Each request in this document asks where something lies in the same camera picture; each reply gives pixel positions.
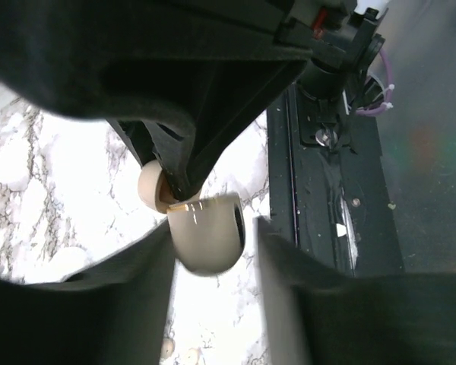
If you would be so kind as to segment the beige earbud charging case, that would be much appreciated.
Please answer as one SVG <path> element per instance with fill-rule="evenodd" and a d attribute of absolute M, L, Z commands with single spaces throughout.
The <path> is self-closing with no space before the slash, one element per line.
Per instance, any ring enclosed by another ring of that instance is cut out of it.
<path fill-rule="evenodd" d="M 230 270 L 245 247 L 241 199 L 235 192 L 186 201 L 174 198 L 160 163 L 145 164 L 138 195 L 149 208 L 165 214 L 177 259 L 191 273 L 211 276 Z"/>

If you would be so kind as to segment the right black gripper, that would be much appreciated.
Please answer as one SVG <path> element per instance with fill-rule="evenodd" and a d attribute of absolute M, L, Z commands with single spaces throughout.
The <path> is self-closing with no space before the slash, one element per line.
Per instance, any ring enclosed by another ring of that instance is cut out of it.
<path fill-rule="evenodd" d="M 175 198 L 318 48 L 321 9 L 347 1 L 0 1 L 0 82 L 50 112 L 107 119 Z"/>

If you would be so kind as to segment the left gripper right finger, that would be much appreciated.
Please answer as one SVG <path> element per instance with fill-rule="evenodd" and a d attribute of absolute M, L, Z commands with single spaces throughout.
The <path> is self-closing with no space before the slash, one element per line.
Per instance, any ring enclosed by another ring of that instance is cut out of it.
<path fill-rule="evenodd" d="M 456 273 L 350 278 L 256 221 L 274 364 L 456 364 Z"/>

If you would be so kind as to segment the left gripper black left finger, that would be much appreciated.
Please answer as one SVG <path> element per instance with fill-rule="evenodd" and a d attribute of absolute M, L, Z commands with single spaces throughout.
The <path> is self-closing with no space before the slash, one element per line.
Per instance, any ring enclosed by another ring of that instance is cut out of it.
<path fill-rule="evenodd" d="M 0 364 L 157 364 L 173 279 L 167 224 L 58 283 L 0 279 Z"/>

